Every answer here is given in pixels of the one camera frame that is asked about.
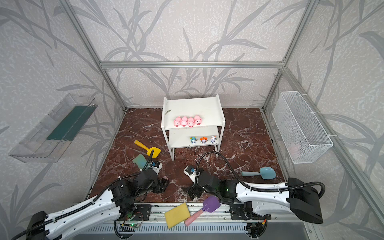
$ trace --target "brown marble surface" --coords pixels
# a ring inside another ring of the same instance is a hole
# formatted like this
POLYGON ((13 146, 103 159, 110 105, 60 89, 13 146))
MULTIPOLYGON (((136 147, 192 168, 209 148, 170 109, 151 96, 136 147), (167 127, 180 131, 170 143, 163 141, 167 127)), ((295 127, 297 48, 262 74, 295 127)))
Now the brown marble surface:
MULTIPOLYGON (((267 133, 260 109, 258 108, 225 108, 223 109, 226 124, 220 152, 229 160, 235 171, 258 172, 261 167, 272 167, 276 178, 263 180, 260 176, 244 177, 245 182, 277 183, 283 182, 283 175, 277 162, 275 151, 267 133)), ((147 147, 158 147, 161 153, 156 160, 163 163, 159 177, 166 176, 170 180, 166 191, 162 194, 149 193, 137 200, 145 202, 185 202, 191 201, 182 187, 189 187, 192 182, 183 173, 187 165, 196 165, 202 154, 213 151, 213 146, 178 148, 175 160, 172 161, 161 130, 162 110, 128 109, 119 132, 109 151, 107 159, 100 171, 90 197, 97 195, 101 189, 118 176, 126 176, 139 170, 132 160, 146 151, 134 144, 139 140, 147 147)), ((225 162, 214 154, 207 155, 200 164, 210 174, 220 179, 234 179, 225 162)), ((202 201, 206 195, 194 201, 202 201)))

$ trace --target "small doll figurine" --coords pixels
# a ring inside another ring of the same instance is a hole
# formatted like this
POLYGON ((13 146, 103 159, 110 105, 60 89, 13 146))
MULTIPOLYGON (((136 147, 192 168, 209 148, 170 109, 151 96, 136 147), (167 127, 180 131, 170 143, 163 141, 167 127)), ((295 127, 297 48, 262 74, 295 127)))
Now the small doll figurine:
POLYGON ((195 144, 196 143, 196 137, 191 137, 191 143, 195 144))
POLYGON ((189 118, 188 119, 188 127, 193 127, 193 125, 195 125, 195 121, 193 118, 189 118))
POLYGON ((173 120, 175 127, 178 127, 181 125, 181 117, 177 117, 175 120, 173 120))
POLYGON ((201 124, 201 118, 200 118, 200 116, 198 116, 198 115, 195 116, 195 123, 196 123, 197 125, 200 125, 200 124, 201 124))
POLYGON ((183 117, 181 119, 181 126, 185 127, 187 124, 188 124, 188 118, 187 117, 183 117))
POLYGON ((200 141, 202 144, 205 144, 208 141, 208 138, 207 137, 201 137, 200 141))
POLYGON ((211 137, 211 143, 212 143, 212 144, 215 144, 215 143, 216 143, 216 136, 212 136, 212 137, 211 137))

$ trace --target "green panel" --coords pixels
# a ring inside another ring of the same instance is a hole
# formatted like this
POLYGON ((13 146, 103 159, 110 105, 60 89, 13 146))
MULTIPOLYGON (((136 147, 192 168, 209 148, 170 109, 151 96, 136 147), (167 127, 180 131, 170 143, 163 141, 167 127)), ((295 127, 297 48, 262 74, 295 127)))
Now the green panel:
POLYGON ((47 140, 73 141, 97 106, 75 106, 47 137, 47 140))

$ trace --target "wallpaper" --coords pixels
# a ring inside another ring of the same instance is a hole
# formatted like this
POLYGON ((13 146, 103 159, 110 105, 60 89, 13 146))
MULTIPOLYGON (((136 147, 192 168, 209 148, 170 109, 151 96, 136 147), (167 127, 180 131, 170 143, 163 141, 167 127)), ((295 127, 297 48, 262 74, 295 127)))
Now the wallpaper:
POLYGON ((384 239, 384 229, 344 171, 332 148, 313 163, 292 163, 272 112, 279 93, 293 90, 283 76, 265 112, 282 152, 280 157, 283 158, 288 175, 304 182, 319 181, 326 186, 325 194, 320 199, 324 219, 324 223, 318 225, 322 234, 320 238, 325 240, 384 239))
POLYGON ((102 61, 281 61, 307 0, 71 0, 102 61))
POLYGON ((319 5, 288 67, 384 197, 384 1, 319 5))
MULTIPOLYGON (((307 0, 71 0, 102 61, 281 61, 307 0)), ((264 103, 276 69, 109 69, 128 107, 264 103)))
POLYGON ((57 1, 0 1, 0 238, 11 239, 41 210, 82 202, 123 116, 57 1), (8 153, 68 93, 98 107, 57 163, 8 153))
POLYGON ((220 96, 222 106, 261 107, 274 68, 118 68, 109 75, 129 107, 162 107, 168 99, 220 96), (204 75, 211 77, 204 80, 204 75))

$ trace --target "shelf leg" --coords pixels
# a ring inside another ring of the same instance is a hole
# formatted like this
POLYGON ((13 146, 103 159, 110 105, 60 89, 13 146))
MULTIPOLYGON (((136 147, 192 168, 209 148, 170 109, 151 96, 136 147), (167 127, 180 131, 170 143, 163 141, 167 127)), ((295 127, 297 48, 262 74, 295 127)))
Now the shelf leg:
POLYGON ((168 138, 167 138, 167 133, 164 130, 163 126, 161 126, 161 129, 163 130, 164 138, 166 139, 167 147, 168 147, 168 150, 169 150, 169 155, 170 155, 172 161, 174 161, 175 157, 174 157, 174 154, 172 154, 172 150, 170 149, 169 141, 168 141, 168 138))
POLYGON ((219 136, 218 148, 217 148, 218 152, 220 152, 221 140, 223 140, 224 126, 225 126, 225 121, 223 121, 223 126, 221 126, 221 133, 220 133, 220 136, 219 136))

